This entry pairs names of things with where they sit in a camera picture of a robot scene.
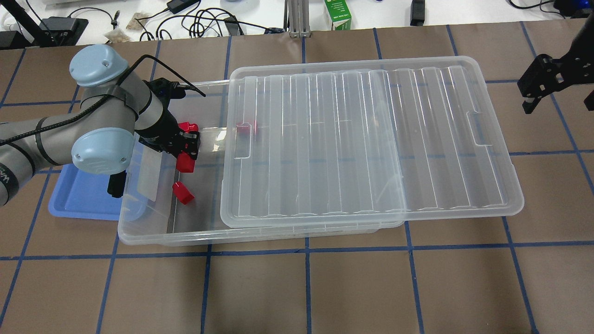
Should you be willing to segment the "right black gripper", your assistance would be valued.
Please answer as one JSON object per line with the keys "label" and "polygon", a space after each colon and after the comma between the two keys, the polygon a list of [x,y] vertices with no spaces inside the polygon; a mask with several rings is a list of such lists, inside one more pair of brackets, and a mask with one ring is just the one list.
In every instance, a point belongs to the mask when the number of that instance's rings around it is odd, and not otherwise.
{"label": "right black gripper", "polygon": [[[560,59],[547,54],[535,57],[517,82],[524,101],[524,113],[530,115],[540,101],[577,84],[592,84],[594,51],[592,47],[572,46]],[[588,86],[590,93],[583,100],[588,111],[594,111],[594,87]]]}

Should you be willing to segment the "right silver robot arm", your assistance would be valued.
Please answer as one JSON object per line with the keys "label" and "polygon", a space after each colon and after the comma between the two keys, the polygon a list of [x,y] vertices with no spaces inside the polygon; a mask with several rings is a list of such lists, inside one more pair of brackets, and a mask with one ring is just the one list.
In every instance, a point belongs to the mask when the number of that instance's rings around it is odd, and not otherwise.
{"label": "right silver robot arm", "polygon": [[534,58],[517,82],[526,114],[532,114],[539,102],[554,92],[594,82],[593,41],[594,24],[590,13],[565,55],[560,59],[548,54],[539,54]]}

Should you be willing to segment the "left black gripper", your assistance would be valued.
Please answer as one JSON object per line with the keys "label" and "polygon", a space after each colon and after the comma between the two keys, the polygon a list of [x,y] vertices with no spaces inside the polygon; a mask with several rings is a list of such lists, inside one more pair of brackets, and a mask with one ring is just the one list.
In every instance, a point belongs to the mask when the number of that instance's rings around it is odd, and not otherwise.
{"label": "left black gripper", "polygon": [[196,161],[201,144],[200,132],[185,133],[174,118],[161,118],[155,124],[139,131],[139,142],[157,151],[166,152],[177,158],[186,152]]}

